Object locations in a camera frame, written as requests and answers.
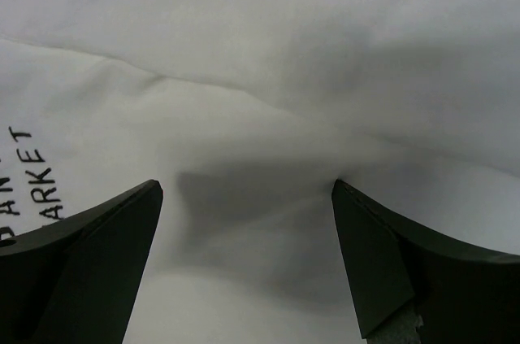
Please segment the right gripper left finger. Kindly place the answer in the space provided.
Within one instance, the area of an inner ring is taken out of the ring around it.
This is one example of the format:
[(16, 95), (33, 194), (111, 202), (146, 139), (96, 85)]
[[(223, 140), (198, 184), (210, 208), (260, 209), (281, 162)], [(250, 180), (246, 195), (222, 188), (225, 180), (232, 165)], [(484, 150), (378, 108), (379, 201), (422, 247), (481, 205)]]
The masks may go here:
[(3, 343), (121, 343), (163, 204), (146, 181), (1, 240)]

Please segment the white cartoon-print t-shirt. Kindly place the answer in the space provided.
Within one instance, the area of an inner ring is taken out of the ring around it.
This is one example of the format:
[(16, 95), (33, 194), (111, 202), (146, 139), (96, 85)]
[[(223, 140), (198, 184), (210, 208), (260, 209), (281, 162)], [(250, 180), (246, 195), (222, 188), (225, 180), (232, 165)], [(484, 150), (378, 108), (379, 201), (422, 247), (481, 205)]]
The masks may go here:
[(127, 343), (358, 343), (330, 193), (519, 251), (519, 0), (1, 0), (1, 222), (148, 179)]

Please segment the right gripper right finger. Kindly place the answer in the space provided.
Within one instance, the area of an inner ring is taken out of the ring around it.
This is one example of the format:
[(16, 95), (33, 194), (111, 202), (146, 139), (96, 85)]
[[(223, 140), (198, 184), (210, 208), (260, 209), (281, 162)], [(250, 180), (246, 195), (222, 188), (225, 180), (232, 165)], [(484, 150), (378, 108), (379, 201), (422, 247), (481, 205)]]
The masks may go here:
[(331, 200), (349, 288), (369, 343), (516, 343), (519, 257), (459, 241), (344, 181)]

